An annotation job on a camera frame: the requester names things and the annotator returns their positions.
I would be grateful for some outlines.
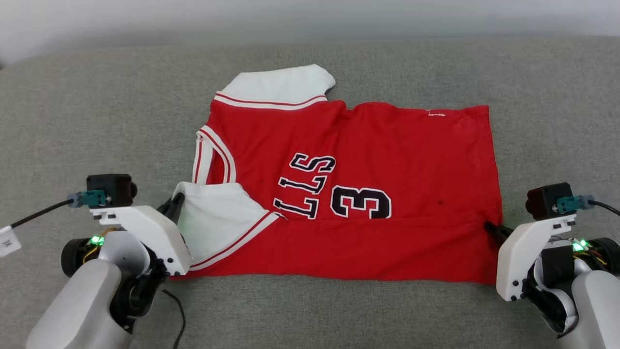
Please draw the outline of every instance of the gray fabric surface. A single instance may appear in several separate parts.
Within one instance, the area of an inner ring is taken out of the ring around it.
[[[216,90],[240,71],[310,63],[334,75],[328,97],[350,107],[489,104],[508,224],[529,220],[527,190],[559,181],[620,205],[619,39],[129,48],[0,72],[0,224],[82,190],[95,173],[130,173],[138,204],[162,203],[191,178],[194,133]],[[574,235],[619,238],[618,222],[584,212]],[[0,260],[0,347],[23,347],[67,282],[64,244],[99,231],[84,209],[19,229],[23,249]],[[235,276],[166,288],[187,313],[181,348],[554,347],[531,304],[475,284]],[[170,348],[179,328],[176,304],[159,295],[132,348]]]

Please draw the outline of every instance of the white fabric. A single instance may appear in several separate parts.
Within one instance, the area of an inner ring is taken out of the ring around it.
[[[327,70],[313,64],[272,71],[241,73],[218,94],[242,102],[301,104],[334,87]],[[216,98],[230,104],[230,100]]]
[[[205,268],[234,253],[278,219],[238,183],[181,182],[173,197],[177,193],[185,194],[178,226],[192,256],[190,270]]]

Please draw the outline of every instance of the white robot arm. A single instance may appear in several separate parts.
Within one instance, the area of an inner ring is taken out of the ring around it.
[[[538,221],[515,230],[487,223],[487,230],[505,239],[497,292],[506,301],[536,305],[563,349],[619,348],[620,248],[609,238],[558,236],[571,231],[577,209],[591,208],[578,197],[572,207],[561,207],[567,197],[573,197],[567,183],[537,188],[528,193],[527,206]]]
[[[119,176],[103,175],[108,184],[98,185],[107,204],[91,213],[101,224],[123,230],[67,243],[61,264],[71,279],[31,331],[26,348],[128,348],[134,322],[149,312],[158,286],[189,270],[190,254],[176,226],[183,195],[158,210],[124,206],[130,200],[115,199],[128,187],[109,185]]]

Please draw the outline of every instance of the black cable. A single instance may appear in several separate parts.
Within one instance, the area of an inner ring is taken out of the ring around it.
[[[26,217],[24,219],[18,220],[17,222],[11,224],[11,227],[12,228],[17,228],[17,227],[19,227],[20,225],[22,225],[22,224],[24,224],[26,222],[30,222],[31,220],[33,220],[33,219],[35,219],[37,217],[40,217],[40,216],[42,216],[42,215],[44,215],[44,214],[46,214],[48,212],[51,212],[51,211],[53,211],[53,210],[55,210],[55,209],[57,209],[59,207],[63,207],[65,205],[68,205],[68,204],[70,204],[72,202],[73,202],[73,199],[68,199],[68,200],[65,200],[63,202],[59,202],[59,203],[57,203],[55,205],[52,205],[52,206],[50,206],[50,207],[48,207],[48,208],[46,208],[44,210],[40,210],[39,212],[37,212],[35,214],[31,214],[31,215],[29,215],[28,217]]]
[[[181,336],[183,335],[183,332],[185,332],[185,312],[183,311],[183,306],[181,305],[181,301],[179,300],[179,298],[177,298],[177,296],[173,295],[172,293],[170,293],[170,291],[166,289],[163,289],[161,291],[167,294],[170,298],[174,299],[179,305],[179,310],[181,310],[181,317],[183,318],[183,326],[181,326],[181,331],[179,332],[179,335],[177,336],[177,340],[174,341],[174,346],[172,347],[172,349],[177,349],[179,347],[179,342],[181,341]]]
[[[586,251],[586,253],[588,254],[588,256],[590,256],[590,258],[592,259],[592,262],[596,264],[599,270],[607,270],[607,268],[605,268],[605,265],[603,265],[601,261],[598,260],[598,256],[592,253],[592,251]]]
[[[611,211],[611,212],[613,212],[613,213],[615,213],[617,215],[620,215],[620,211],[618,209],[615,209],[615,208],[613,208],[613,207],[611,207],[611,206],[609,206],[607,204],[603,204],[602,202],[598,202],[598,201],[594,201],[594,200],[588,200],[588,203],[590,205],[595,205],[595,206],[598,206],[598,207],[602,207],[602,208],[604,208],[606,210],[609,210],[609,211]]]

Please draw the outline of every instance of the red jersey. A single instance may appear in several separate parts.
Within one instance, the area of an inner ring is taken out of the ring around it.
[[[334,84],[311,65],[242,73],[217,93],[194,184],[177,188],[191,194],[179,222],[188,275],[493,284],[483,224],[501,223],[502,204],[489,108],[347,109],[325,97]]]

